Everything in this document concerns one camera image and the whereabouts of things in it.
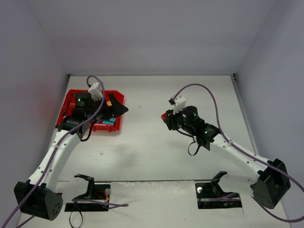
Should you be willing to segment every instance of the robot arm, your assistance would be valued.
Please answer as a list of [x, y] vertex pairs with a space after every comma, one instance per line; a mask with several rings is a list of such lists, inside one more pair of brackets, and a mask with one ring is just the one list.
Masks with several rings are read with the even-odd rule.
[[[81, 142], [85, 132], [90, 128], [90, 123], [88, 122], [79, 127], [75, 132], [68, 134], [58, 146], [59, 140], [61, 140], [62, 137], [71, 129], [88, 120], [98, 110], [100, 111], [92, 119], [92, 124], [99, 119], [109, 120], [113, 117], [119, 117], [128, 111], [128, 108], [120, 104], [113, 94], [108, 95], [111, 101], [111, 106], [108, 106], [107, 103], [104, 102], [100, 109], [99, 107], [102, 102], [102, 96], [99, 82], [92, 84], [88, 92], [75, 94], [75, 107], [72, 110], [72, 114], [65, 116], [62, 123], [57, 126], [58, 132], [56, 133], [56, 137], [43, 161], [26, 182], [18, 182], [14, 188], [17, 202], [20, 204], [34, 186], [39, 183], [39, 179], [57, 147], [57, 152], [46, 172], [46, 175], [35, 191], [20, 207], [20, 211], [22, 213], [48, 220], [54, 220], [58, 216], [63, 206], [62, 194], [56, 193], [58, 178], [71, 152]], [[75, 177], [80, 177], [89, 181], [89, 193], [92, 186], [94, 186], [90, 180], [92, 179], [94, 181], [94, 179], [80, 174]]]
[[[219, 172], [211, 184], [219, 192], [237, 192], [254, 197], [266, 208], [273, 209], [290, 188], [290, 181], [279, 172], [259, 163], [240, 153], [231, 146], [232, 141], [222, 136], [219, 128], [206, 123], [198, 115], [194, 106], [185, 107], [185, 98], [176, 97], [169, 101], [174, 108], [166, 111], [161, 117], [169, 130], [183, 129], [193, 137], [199, 147], [220, 154], [241, 168], [246, 176], [235, 176], [225, 171]], [[276, 168], [286, 171], [284, 163], [278, 159], [269, 161], [238, 145], [239, 148], [253, 157], [268, 162]]]

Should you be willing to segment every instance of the white table surface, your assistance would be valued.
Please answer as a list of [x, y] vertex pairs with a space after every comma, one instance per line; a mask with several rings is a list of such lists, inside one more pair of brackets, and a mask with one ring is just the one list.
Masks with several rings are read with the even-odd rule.
[[[85, 181], [60, 182], [58, 191], [64, 201], [76, 194], [76, 186], [86, 191]], [[241, 195], [243, 208], [198, 209], [194, 181], [113, 182], [110, 202], [128, 203], [126, 208], [108, 212], [83, 212], [82, 228], [288, 228], [266, 214], [247, 196]], [[274, 212], [285, 216], [281, 205]], [[62, 210], [54, 221], [34, 218], [24, 228], [69, 228], [70, 212]], [[29, 216], [22, 214], [20, 223]], [[72, 224], [80, 224], [79, 213], [72, 214]]]
[[[289, 227], [270, 217], [245, 195], [241, 195], [243, 209], [198, 210], [192, 180], [209, 180], [219, 171], [235, 175], [244, 173], [234, 164], [203, 148], [197, 156], [189, 156], [187, 147], [191, 140], [177, 132], [168, 131], [160, 118], [161, 114], [171, 108], [169, 98], [181, 87], [189, 83], [202, 83], [214, 93], [220, 122], [226, 134], [252, 150], [229, 76], [100, 78], [106, 89], [118, 90], [125, 95], [124, 104], [129, 112], [123, 115], [119, 133], [93, 132], [89, 141], [80, 143], [74, 149], [57, 187], [64, 194], [64, 200], [69, 201], [78, 195], [75, 191], [81, 189], [73, 185], [80, 183], [73, 179], [75, 174], [89, 175], [96, 181], [118, 181], [112, 183], [111, 202], [129, 203], [130, 206], [109, 212], [86, 212], [83, 228]], [[86, 88], [85, 79], [86, 77], [71, 77], [68, 88]], [[216, 125], [214, 104], [207, 91], [194, 86], [182, 94], [187, 99], [187, 105], [198, 108], [201, 118]], [[81, 186], [85, 192], [86, 183]], [[280, 203], [274, 213], [286, 218]], [[61, 211], [54, 221], [34, 218], [24, 227], [68, 228], [68, 216], [68, 212]], [[76, 223], [80, 217], [77, 213], [74, 216]], [[20, 222], [26, 218], [28, 215], [22, 214]]]
[[[68, 89], [86, 89], [86, 77], [71, 77]], [[214, 93], [222, 128], [228, 136], [252, 150], [230, 76], [106, 76], [105, 88], [125, 95], [129, 111], [122, 117], [121, 131], [93, 132], [71, 154], [61, 181], [83, 173], [99, 181], [209, 180], [219, 171], [243, 175], [241, 169], [204, 148], [191, 157], [191, 139], [169, 131], [161, 115], [171, 109], [168, 100], [189, 83], [202, 83]], [[209, 93], [193, 86], [182, 93], [186, 105], [198, 108], [199, 116], [216, 125]]]

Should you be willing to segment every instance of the black cable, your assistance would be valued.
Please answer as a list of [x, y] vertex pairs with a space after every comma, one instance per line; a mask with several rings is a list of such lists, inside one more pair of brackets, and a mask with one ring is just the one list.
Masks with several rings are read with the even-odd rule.
[[89, 138], [90, 138], [90, 136], [91, 136], [91, 133], [92, 133], [92, 130], [93, 130], [93, 126], [94, 126], [95, 123], [97, 123], [97, 120], [95, 120], [95, 121], [92, 122], [91, 127], [90, 127], [90, 130], [89, 130], [89, 134], [88, 134], [87, 138], [86, 138], [86, 139], [80, 140], [81, 142], [85, 142], [85, 141], [88, 141], [88, 140], [89, 140]]
[[68, 110], [68, 108], [69, 108], [69, 106], [70, 106], [70, 104], [71, 104], [71, 100], [72, 100], [72, 97], [73, 97], [73, 96], [75, 96], [75, 94], [72, 94], [72, 95], [70, 96], [70, 99], [68, 100], [67, 107], [66, 107], [66, 109], [64, 110], [64, 112], [62, 113], [62, 116], [65, 116], [65, 115], [66, 115], [67, 110]]
[[187, 136], [187, 137], [193, 138], [193, 136], [190, 135], [190, 134], [186, 134], [186, 133], [184, 133], [184, 132], [181, 132], [180, 130], [176, 130], [176, 131], [177, 131], [178, 133], [182, 134], [182, 135], [185, 135], [185, 136]]
[[203, 190], [199, 194], [199, 209], [200, 209], [200, 202], [201, 202], [201, 196], [203, 195]]
[[196, 154], [199, 152], [199, 150], [200, 150], [200, 145], [198, 145], [198, 147], [197, 147], [195, 153], [194, 153], [194, 154], [190, 154], [189, 148], [190, 148], [190, 146], [191, 146], [192, 144], [194, 144], [194, 143], [195, 143], [195, 142], [192, 142], [192, 143], [190, 143], [190, 145], [188, 146], [188, 154], [189, 154], [190, 156], [196, 155]]
[[79, 227], [77, 227], [77, 228], [80, 228], [80, 227], [82, 226], [82, 223], [83, 223], [83, 221], [84, 221], [84, 218], [82, 217], [82, 213], [81, 213], [80, 208], [79, 208], [78, 205], [77, 205], [77, 202], [74, 202], [74, 207], [73, 207], [73, 209], [72, 209], [72, 211], [71, 211], [71, 214], [70, 214], [70, 217], [69, 217], [68, 221], [70, 222], [71, 228], [76, 228], [76, 227], [74, 227], [74, 226], [72, 225], [72, 223], [71, 223], [71, 216], [72, 216], [72, 213], [75, 211], [75, 209], [79, 212], [79, 214], [80, 214], [80, 216], [81, 216], [81, 224], [80, 224]]

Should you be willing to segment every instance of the red container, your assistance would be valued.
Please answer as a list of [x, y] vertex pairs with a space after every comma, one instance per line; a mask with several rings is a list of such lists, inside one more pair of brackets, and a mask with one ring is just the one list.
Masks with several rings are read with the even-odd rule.
[[[63, 103], [63, 106], [60, 111], [60, 115], [57, 121], [57, 125], [60, 125], [62, 120], [63, 120], [63, 112], [68, 106], [68, 101], [70, 97], [73, 94], [80, 93], [80, 92], [87, 92], [85, 89], [70, 89], [68, 93], [66, 94], [65, 101]], [[124, 104], [124, 95], [119, 93], [117, 90], [106, 90], [105, 91], [105, 101], [109, 102], [109, 94], [112, 93], [115, 98], [119, 101], [119, 103]], [[72, 96], [70, 106], [68, 107], [66, 111], [66, 115], [71, 115], [72, 114], [72, 109], [75, 107], [75, 96]], [[120, 130], [120, 123], [121, 123], [121, 116], [117, 118], [111, 119], [111, 121], [100, 121], [98, 120], [97, 123], [94, 124], [93, 126], [93, 131], [119, 131]]]

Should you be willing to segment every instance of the cable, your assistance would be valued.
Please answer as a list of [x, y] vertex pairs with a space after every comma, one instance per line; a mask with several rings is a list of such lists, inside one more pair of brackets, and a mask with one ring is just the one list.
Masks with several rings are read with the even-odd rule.
[[190, 137], [190, 138], [193, 138], [193, 136], [192, 135], [190, 135], [190, 134], [186, 134], [186, 133], [184, 133], [184, 132], [181, 132], [180, 130], [176, 130], [178, 133], [180, 133], [180, 134], [182, 134], [182, 135], [185, 135], [185, 136], [187, 136], [187, 137]]
[[105, 200], [101, 195], [99, 195], [97, 192], [95, 192], [95, 194], [99, 197], [99, 198], [101, 198], [102, 200]]
[[62, 113], [62, 116], [64, 117], [65, 115], [66, 115], [66, 113], [67, 113], [67, 110], [68, 110], [68, 108], [69, 108], [69, 106], [70, 106], [70, 104], [71, 104], [71, 101], [72, 101], [72, 97], [73, 96], [75, 96], [75, 94], [72, 94], [71, 96], [70, 96], [70, 99], [68, 100], [68, 104], [67, 104], [67, 107], [66, 107], [66, 109], [64, 110], [64, 112]]
[[16, 228], [20, 228], [22, 227], [24, 224], [26, 224], [27, 222], [31, 221], [35, 216], [31, 216], [29, 217], [27, 220], [25, 220], [24, 222], [22, 222], [19, 226], [17, 226]]
[[86, 139], [80, 140], [81, 142], [85, 142], [85, 141], [88, 141], [88, 140], [89, 140], [95, 123], [97, 123], [97, 120], [95, 120], [94, 122], [92, 122], [91, 127], [90, 127], [90, 130], [89, 130], [89, 134], [87, 135], [87, 138], [86, 138]]
[[75, 211], [75, 209], [79, 212], [79, 214], [80, 214], [80, 216], [81, 216], [81, 224], [80, 224], [80, 226], [77, 227], [77, 228], [81, 228], [82, 223], [84, 222], [84, 217], [82, 216], [81, 210], [80, 210], [80, 208], [78, 207], [77, 202], [74, 202], [74, 207], [73, 207], [73, 209], [72, 209], [72, 211], [71, 211], [71, 214], [70, 214], [70, 217], [68, 218], [68, 221], [69, 221], [69, 223], [70, 223], [71, 228], [76, 228], [76, 227], [74, 227], [74, 226], [72, 225], [72, 222], [71, 222], [71, 216], [72, 216], [72, 213]]
[[105, 206], [113, 206], [111, 208], [108, 209], [114, 209], [114, 208], [119, 208], [119, 207], [128, 207], [129, 204], [125, 203], [125, 204], [116, 204], [116, 203], [106, 203], [106, 202], [100, 202], [100, 201], [96, 201], [96, 200], [92, 200], [92, 199], [72, 199], [73, 202], [90, 202], [90, 203], [98, 203], [101, 205], [105, 205]]
[[[217, 102], [216, 102], [216, 100], [215, 100], [215, 97], [214, 97], [213, 93], [210, 91], [210, 89], [208, 89], [205, 85], [202, 85], [202, 84], [199, 84], [199, 83], [188, 84], [188, 85], [184, 86], [182, 89], [180, 89], [180, 90], [177, 92], [177, 94], [176, 94], [172, 99], [174, 100], [174, 99], [178, 96], [178, 94], [181, 93], [181, 91], [183, 91], [185, 88], [190, 87], [190, 86], [193, 86], [193, 85], [194, 85], [194, 86], [201, 86], [201, 87], [205, 88], [205, 89], [209, 92], [209, 94], [211, 95], [212, 100], [213, 100], [213, 103], [214, 103], [214, 106], [215, 106], [215, 113], [216, 113], [218, 128], [219, 128], [219, 130], [220, 130], [222, 136], [224, 137], [224, 139], [225, 139], [227, 142], [229, 142], [230, 139], [224, 134], [224, 132], [223, 132], [221, 126], [220, 126], [220, 123], [219, 123], [219, 110], [218, 110], [218, 105], [217, 105]], [[267, 166], [267, 167], [269, 167], [269, 168], [271, 168], [271, 169], [273, 169], [273, 170], [275, 170], [275, 171], [277, 171], [277, 172], [279, 172], [279, 173], [282, 174], [283, 176], [287, 177], [289, 180], [291, 180], [293, 183], [295, 183], [295, 184], [302, 190], [302, 192], [304, 192], [304, 187], [303, 187], [296, 179], [294, 179], [292, 176], [288, 175], [287, 173], [283, 172], [282, 170], [278, 169], [277, 167], [274, 167], [273, 165], [270, 165], [270, 164], [268, 164], [268, 163], [266, 163], [266, 162], [264, 162], [264, 161], [262, 161], [262, 160], [260, 160], [260, 159], [258, 159], [258, 158], [256, 158], [256, 157], [254, 157], [254, 156], [251, 156], [250, 154], [246, 153], [246, 152], [243, 151], [241, 148], [239, 148], [237, 145], [235, 145], [233, 142], [231, 143], [231, 145], [232, 145], [235, 149], [237, 149], [238, 151], [240, 151], [242, 154], [246, 155], [247, 157], [249, 157], [249, 158], [251, 158], [251, 159], [253, 159], [253, 160], [255, 160], [255, 161], [257, 161], [257, 162], [259, 162], [259, 163], [261, 163], [261, 164], [263, 164], [263, 165], [265, 165], [265, 166]], [[278, 216], [272, 214], [272, 213], [271, 213], [269, 210], [267, 210], [263, 205], [261, 205], [261, 204], [259, 204], [259, 203], [258, 203], [258, 205], [260, 205], [260, 206], [262, 207], [262, 209], [263, 209], [264, 211], [266, 211], [269, 215], [271, 215], [272, 217], [274, 217], [274, 218], [276, 218], [277, 220], [282, 221], [282, 222], [296, 223], [296, 222], [300, 222], [300, 221], [303, 221], [303, 220], [304, 220], [304, 215], [303, 215], [302, 217], [300, 217], [300, 218], [297, 218], [297, 219], [284, 219], [284, 218], [280, 218], [280, 217], [278, 217]]]
[[[102, 89], [103, 89], [103, 94], [105, 94], [105, 87], [102, 83], [102, 81], [96, 77], [96, 76], [88, 76], [87, 77], [87, 82], [90, 78], [95, 78], [101, 85]], [[39, 186], [39, 184], [41, 183], [41, 181], [43, 180], [43, 178], [45, 177], [50, 165], [51, 165], [51, 162], [53, 161], [55, 155], [56, 155], [56, 152], [58, 150], [58, 147], [60, 146], [60, 144], [62, 143], [62, 141], [71, 133], [75, 132], [78, 128], [80, 128], [81, 126], [83, 126], [84, 124], [86, 124], [87, 122], [90, 122], [97, 114], [98, 112], [101, 110], [101, 107], [103, 106], [105, 102], [105, 96], [103, 96], [103, 99], [97, 109], [97, 111], [90, 117], [88, 118], [87, 120], [83, 121], [82, 123], [80, 123], [79, 125], [77, 125], [76, 127], [72, 128], [70, 131], [68, 131], [67, 133], [65, 133], [61, 139], [58, 140], [57, 142], [57, 147], [54, 148], [49, 160], [48, 160], [48, 163], [46, 165], [46, 168], [44, 169], [40, 179], [37, 181], [37, 183], [34, 185], [34, 187], [28, 192], [28, 194], [23, 198], [23, 200], [18, 204], [18, 206], [12, 211], [12, 213], [8, 216], [8, 218], [5, 220], [5, 222], [3, 223], [2, 227], [1, 228], [5, 228], [7, 226], [7, 224], [9, 223], [9, 221], [11, 220], [11, 218], [15, 215], [15, 213], [20, 209], [20, 207], [26, 202], [26, 200], [30, 197], [31, 194], [33, 194], [33, 192], [37, 189], [37, 187]]]
[[[201, 203], [202, 194], [203, 194], [203, 191], [201, 191], [200, 194], [199, 194], [199, 206], [200, 206], [200, 203]], [[226, 196], [208, 199], [208, 201], [205, 201], [205, 202], [220, 202], [220, 201], [227, 201], [227, 198], [233, 197], [233, 196], [235, 196], [236, 194], [237, 194], [237, 193], [233, 192], [233, 193], [227, 194]], [[230, 199], [230, 201], [241, 201], [241, 199]]]
[[199, 150], [200, 150], [200, 145], [198, 145], [198, 147], [197, 147], [196, 151], [194, 152], [194, 154], [190, 154], [189, 148], [190, 148], [190, 146], [191, 146], [192, 144], [194, 144], [194, 143], [195, 143], [195, 142], [192, 142], [192, 143], [190, 143], [190, 145], [188, 146], [188, 154], [189, 154], [190, 156], [195, 156], [195, 155], [199, 152]]

